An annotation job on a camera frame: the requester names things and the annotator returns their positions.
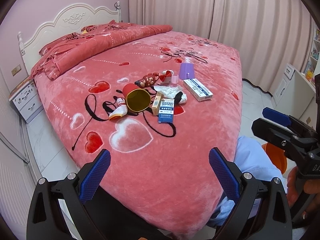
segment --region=pink curtain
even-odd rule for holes
[[[300,0],[129,0],[129,18],[238,49],[242,77],[270,93],[286,63],[305,66],[313,38],[312,18]]]

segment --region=pillow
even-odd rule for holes
[[[111,22],[109,22],[109,23],[107,23],[107,24],[115,24],[116,23],[116,21],[115,20],[112,20]],[[98,24],[98,25],[89,25],[89,26],[86,26],[86,27],[83,27],[82,29],[81,29],[81,32],[83,32],[83,31],[87,31],[87,32],[90,32],[90,31],[93,31],[93,30],[95,30],[96,28],[98,28],[98,27],[100,27],[100,26],[103,26],[103,25],[105,25],[105,24]]]
[[[45,54],[48,53],[48,51],[53,48],[55,45],[57,45],[59,42],[62,42],[62,41],[66,41],[66,40],[73,40],[75,39],[76,37],[78,37],[80,34],[79,33],[70,33],[70,34],[67,34],[67,35],[64,35],[62,36],[61,38],[58,38],[56,39],[55,41],[53,42],[50,42],[49,44],[45,45],[40,51],[39,51],[39,54],[41,56],[44,56]]]

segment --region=red bow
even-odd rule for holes
[[[159,79],[160,79],[162,82],[164,82],[164,79],[165,79],[166,77],[171,77],[171,76],[172,76],[171,71],[170,71],[170,70],[167,70],[167,72],[166,72],[164,75],[160,75],[160,76],[159,76]]]

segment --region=pink wall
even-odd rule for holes
[[[69,4],[83,2],[93,7],[104,5],[114,9],[116,1],[121,3],[122,20],[128,22],[129,0],[17,0],[0,25],[0,68],[9,90],[13,90],[28,76],[20,56],[19,31],[26,42],[41,23],[53,20]],[[21,64],[22,70],[13,77],[11,70],[18,64]]]

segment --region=light blue fabric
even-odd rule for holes
[[[273,165],[256,140],[246,136],[238,138],[234,163],[237,164],[242,172],[250,172],[256,179],[271,181],[274,177],[280,178],[287,193],[286,179],[282,177],[281,171]],[[209,219],[207,224],[210,227],[221,226],[235,205],[224,194],[221,198],[222,200],[220,200],[212,218]],[[259,203],[260,200],[256,199],[249,218],[256,215]]]

